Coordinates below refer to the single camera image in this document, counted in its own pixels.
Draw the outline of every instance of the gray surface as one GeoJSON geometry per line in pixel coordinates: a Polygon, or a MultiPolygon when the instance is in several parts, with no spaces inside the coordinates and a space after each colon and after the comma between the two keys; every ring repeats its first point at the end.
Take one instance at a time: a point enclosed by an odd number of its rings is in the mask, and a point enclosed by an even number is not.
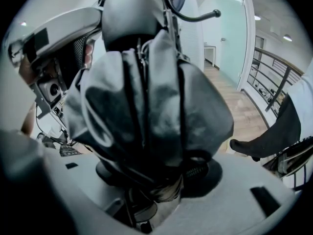
{"type": "MultiPolygon", "coordinates": [[[[292,190],[253,161],[220,153],[214,158],[223,168],[223,177],[218,186],[205,197],[182,199],[178,208],[153,234],[259,234],[271,226],[272,222],[279,220],[295,200],[292,190]],[[283,205],[267,219],[249,190],[257,186],[265,186],[283,205]]],[[[88,154],[65,157],[63,160],[79,165],[68,171],[79,188],[96,205],[103,209],[107,200],[114,199],[112,187],[104,184],[96,175],[95,165],[99,161],[97,157],[88,154]]],[[[169,210],[174,210],[175,207],[176,203],[165,203],[159,208],[155,225],[162,222],[169,210]]]]}

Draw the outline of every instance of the black pants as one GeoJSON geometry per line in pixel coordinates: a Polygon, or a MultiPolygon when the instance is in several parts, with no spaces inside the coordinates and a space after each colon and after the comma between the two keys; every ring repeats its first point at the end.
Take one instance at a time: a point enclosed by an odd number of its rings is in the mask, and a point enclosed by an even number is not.
{"type": "Polygon", "coordinates": [[[265,158],[293,145],[300,139],[301,125],[289,95],[286,95],[276,122],[261,136],[249,142],[232,139],[230,147],[240,153],[265,158]]]}

